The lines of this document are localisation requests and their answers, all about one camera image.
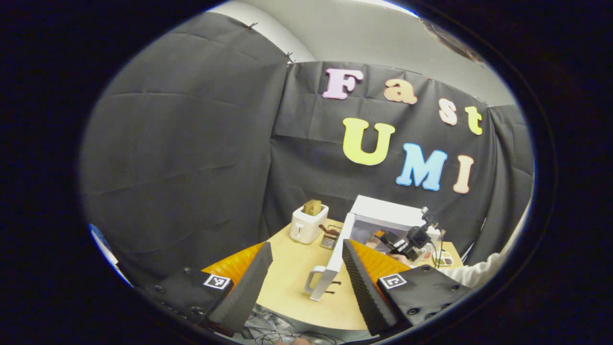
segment foam letter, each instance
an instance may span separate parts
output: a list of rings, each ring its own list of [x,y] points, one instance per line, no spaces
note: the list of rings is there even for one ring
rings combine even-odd
[[[458,123],[458,116],[455,114],[455,104],[452,101],[441,98],[438,100],[438,106],[441,108],[438,111],[438,115],[440,115],[444,123],[452,126]]]
[[[343,87],[346,87],[347,91],[353,91],[356,88],[356,79],[364,79],[362,71],[356,69],[328,68],[326,73],[328,73],[330,79],[328,80],[328,90],[322,94],[324,98],[346,99],[347,94],[343,91]]]
[[[403,101],[407,104],[417,103],[417,97],[413,93],[413,85],[406,80],[390,79],[385,82],[385,86],[387,86],[387,89],[385,89],[383,95],[390,101]]]
[[[359,118],[348,117],[343,120],[345,125],[345,138],[343,139],[343,152],[348,159],[358,164],[377,165],[387,156],[389,148],[389,138],[396,129],[385,123],[375,124],[375,129],[379,132],[377,137],[377,148],[373,153],[362,151],[362,136],[364,130],[368,128],[368,122]]]
[[[424,154],[421,147],[417,144],[406,143],[403,145],[406,151],[405,166],[402,168],[402,174],[396,179],[399,185],[411,185],[411,173],[415,180],[415,186],[419,186],[426,176],[424,189],[439,190],[441,187],[439,181],[441,172],[443,171],[443,163],[447,160],[447,154],[443,151],[435,150],[428,158],[428,162],[424,163]]]
[[[468,113],[468,127],[474,134],[480,136],[483,133],[479,127],[479,121],[482,120],[481,114],[477,112],[476,107],[466,107],[464,110]]]
[[[469,156],[459,155],[460,171],[458,172],[458,181],[454,184],[454,192],[460,194],[468,193],[468,177],[470,176],[470,167],[474,163],[474,159]]]

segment pink letter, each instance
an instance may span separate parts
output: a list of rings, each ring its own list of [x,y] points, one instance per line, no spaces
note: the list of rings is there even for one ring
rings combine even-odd
[[[343,91],[343,87],[346,87],[347,91],[353,91],[356,88],[356,79],[364,79],[362,71],[356,69],[328,68],[326,73],[330,75],[330,79],[328,80],[328,90],[322,94],[324,98],[345,99],[347,94]]]

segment orange soft gripper pad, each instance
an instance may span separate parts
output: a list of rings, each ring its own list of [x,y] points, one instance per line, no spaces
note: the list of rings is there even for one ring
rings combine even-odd
[[[385,254],[379,253],[378,251],[359,242],[355,242],[352,239],[350,239],[349,242],[356,250],[357,255],[360,257],[360,260],[366,269],[368,277],[370,277],[370,280],[373,282],[379,293],[381,293],[381,289],[379,289],[379,285],[377,285],[377,280],[379,280],[379,278],[411,269],[404,263]]]
[[[236,254],[232,254],[229,257],[204,268],[202,272],[230,278],[234,283],[234,286],[232,287],[233,290],[238,285],[240,279],[243,277],[243,274],[247,268],[249,268],[253,258],[256,257],[263,245],[264,242],[243,249]]]

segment white wall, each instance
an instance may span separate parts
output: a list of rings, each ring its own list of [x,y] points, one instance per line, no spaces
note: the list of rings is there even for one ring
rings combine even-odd
[[[492,106],[516,103],[495,72],[448,50],[416,17],[377,1],[241,0],[213,11],[259,22],[255,29],[298,62],[380,64],[440,80]]]
[[[229,1],[214,7],[209,12],[215,12],[232,17],[246,25],[257,23],[253,30],[264,35],[283,52],[291,52],[292,61],[317,61],[311,52],[290,33],[285,26],[257,7],[244,2]]]

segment blue letter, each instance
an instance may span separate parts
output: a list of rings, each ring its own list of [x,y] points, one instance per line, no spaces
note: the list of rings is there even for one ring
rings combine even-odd
[[[447,154],[435,150],[428,158],[428,162],[424,163],[424,154],[419,145],[407,142],[403,145],[403,149],[406,151],[405,166],[402,168],[402,175],[396,179],[396,183],[411,185],[413,183],[411,172],[413,172],[415,186],[418,187],[427,176],[428,178],[423,185],[424,189],[438,190],[441,187],[438,182],[441,180],[441,171],[443,170],[443,163],[447,160]]]

